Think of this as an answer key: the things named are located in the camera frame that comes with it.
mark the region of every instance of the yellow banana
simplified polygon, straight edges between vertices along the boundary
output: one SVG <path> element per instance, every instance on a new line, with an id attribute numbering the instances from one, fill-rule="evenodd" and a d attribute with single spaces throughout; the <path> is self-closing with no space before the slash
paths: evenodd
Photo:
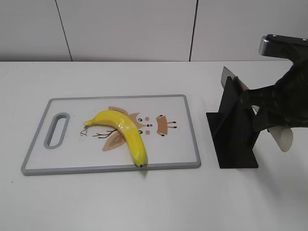
<path id="1" fill-rule="evenodd" d="M 106 110 L 99 112 L 94 119 L 85 122 L 85 126 L 108 125 L 116 128 L 125 138 L 134 163 L 142 167 L 147 162 L 146 150 L 138 128 L 123 113 Z"/>

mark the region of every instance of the printed drawing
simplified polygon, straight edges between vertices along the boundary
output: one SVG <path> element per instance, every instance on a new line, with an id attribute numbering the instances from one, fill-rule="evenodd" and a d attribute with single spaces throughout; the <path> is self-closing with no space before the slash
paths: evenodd
<path id="1" fill-rule="evenodd" d="M 139 118 L 138 115 L 140 114 L 140 112 L 137 113 L 132 113 L 129 114 L 126 110 L 119 108 L 119 107 L 108 107 L 109 110 L 114 110 L 114 111 L 118 111 L 120 113 L 123 113 L 125 115 L 127 115 L 133 122 L 134 124 L 137 126 L 139 133 L 143 134 L 142 129 L 144 127 L 146 127 L 148 130 L 145 131 L 146 135 L 149 135 L 151 132 L 149 129 L 151 129 L 151 127 L 153 127 L 153 124 L 144 124 L 144 121 L 142 118 Z M 150 118 L 146 117 L 144 118 L 145 121 L 149 121 Z M 169 126 L 169 124 L 175 124 L 176 121 L 172 121 L 172 122 L 167 122 L 167 118 L 165 115 L 160 115 L 156 118 L 157 121 L 157 134 L 159 134 L 160 136 L 165 136 L 168 134 L 168 128 L 177 128 L 176 126 Z M 101 134 L 101 133 L 96 133 L 96 135 L 94 135 L 93 137 L 97 137 L 98 139 L 107 139 L 104 147 L 103 147 L 103 152 L 109 151 L 109 150 L 113 150 L 117 147 L 122 146 L 125 143 L 125 139 L 123 138 L 123 136 L 121 135 L 120 132 L 118 132 L 116 129 L 113 130 L 108 130 L 106 131 L 106 134 Z"/>
<path id="2" fill-rule="evenodd" d="M 165 136 L 168 134 L 168 128 L 177 128 L 177 126 L 168 126 L 168 124 L 176 124 L 175 121 L 167 122 L 167 118 L 165 115 L 160 115 L 156 118 L 158 129 L 157 133 L 161 136 Z"/>

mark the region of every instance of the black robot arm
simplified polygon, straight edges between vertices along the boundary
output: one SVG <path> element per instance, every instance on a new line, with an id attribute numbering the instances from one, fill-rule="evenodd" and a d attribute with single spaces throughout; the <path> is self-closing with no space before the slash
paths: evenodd
<path id="1" fill-rule="evenodd" d="M 267 35 L 259 51 L 265 56 L 287 58 L 293 65 L 274 85 L 246 90 L 241 95 L 243 107 L 260 107 L 253 120 L 254 131 L 276 125 L 308 127 L 308 41 Z"/>
<path id="2" fill-rule="evenodd" d="M 267 35 L 259 53 L 293 65 L 274 85 L 255 90 L 224 67 L 219 110 L 206 114 L 220 168 L 258 167 L 252 149 L 264 129 L 286 152 L 293 140 L 290 128 L 308 127 L 308 41 Z"/>

